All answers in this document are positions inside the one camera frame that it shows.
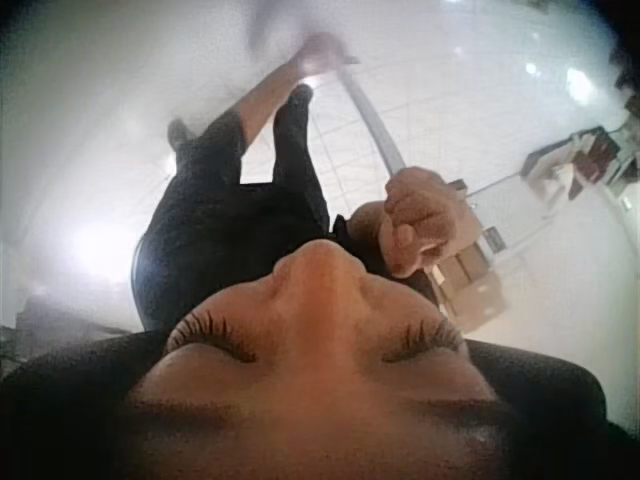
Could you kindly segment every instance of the person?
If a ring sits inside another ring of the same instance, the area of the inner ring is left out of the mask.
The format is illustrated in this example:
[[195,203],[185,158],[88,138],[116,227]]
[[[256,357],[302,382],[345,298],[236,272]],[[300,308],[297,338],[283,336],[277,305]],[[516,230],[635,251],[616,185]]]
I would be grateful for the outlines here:
[[[313,91],[299,82],[343,58],[334,37],[313,36],[199,137],[172,124],[177,175],[133,275],[147,332],[3,382],[16,478],[598,471],[581,460],[609,451],[597,380],[465,342],[434,305],[424,269],[475,234],[439,175],[401,171],[384,202],[329,231],[306,142]],[[242,186],[241,157],[277,108],[273,182]]]

